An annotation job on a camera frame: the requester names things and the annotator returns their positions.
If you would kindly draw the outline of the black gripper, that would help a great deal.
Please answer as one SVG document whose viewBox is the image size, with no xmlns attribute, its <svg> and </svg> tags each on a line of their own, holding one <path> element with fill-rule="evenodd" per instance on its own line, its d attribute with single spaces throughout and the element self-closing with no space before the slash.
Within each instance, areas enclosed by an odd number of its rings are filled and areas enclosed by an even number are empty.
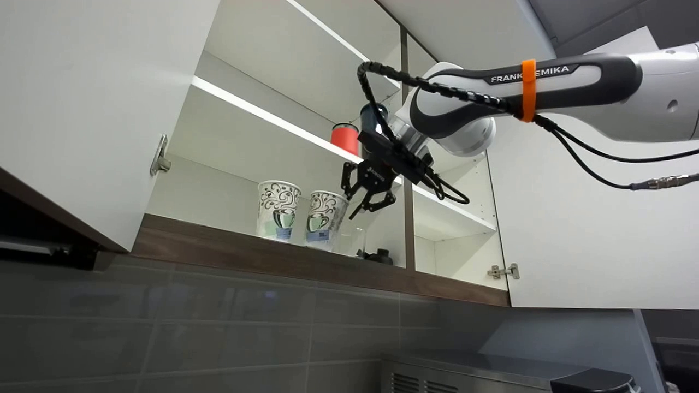
<svg viewBox="0 0 699 393">
<path fill-rule="evenodd" d="M 354 221 L 358 211 L 379 211 L 394 206 L 395 194 L 389 187 L 397 175 L 420 184 L 431 171 L 431 160 L 411 152 L 401 139 L 389 139 L 382 133 L 361 133 L 358 142 L 364 143 L 365 160 L 358 165 L 353 161 L 344 163 L 342 189 L 353 198 L 364 185 L 367 194 L 354 208 L 350 221 Z"/>
</svg>

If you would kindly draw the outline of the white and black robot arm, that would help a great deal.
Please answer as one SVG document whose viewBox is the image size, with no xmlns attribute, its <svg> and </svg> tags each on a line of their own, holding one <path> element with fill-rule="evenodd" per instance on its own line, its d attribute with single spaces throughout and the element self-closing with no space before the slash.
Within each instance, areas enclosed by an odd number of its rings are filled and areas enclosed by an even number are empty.
<svg viewBox="0 0 699 393">
<path fill-rule="evenodd" d="M 526 59 L 492 70 L 439 61 L 421 76 L 379 61 L 356 70 L 361 82 L 375 75 L 409 86 L 411 93 L 397 111 L 379 102 L 361 109 L 364 160 L 344 165 L 342 189 L 365 211 L 395 200 L 395 177 L 461 202 L 466 194 L 432 171 L 429 147 L 439 143 L 461 158 L 479 154 L 495 139 L 501 115 L 546 129 L 571 154 L 587 143 L 560 126 L 553 119 L 558 114 L 620 142 L 680 142 L 699 133 L 699 52 L 693 46 Z"/>
</svg>

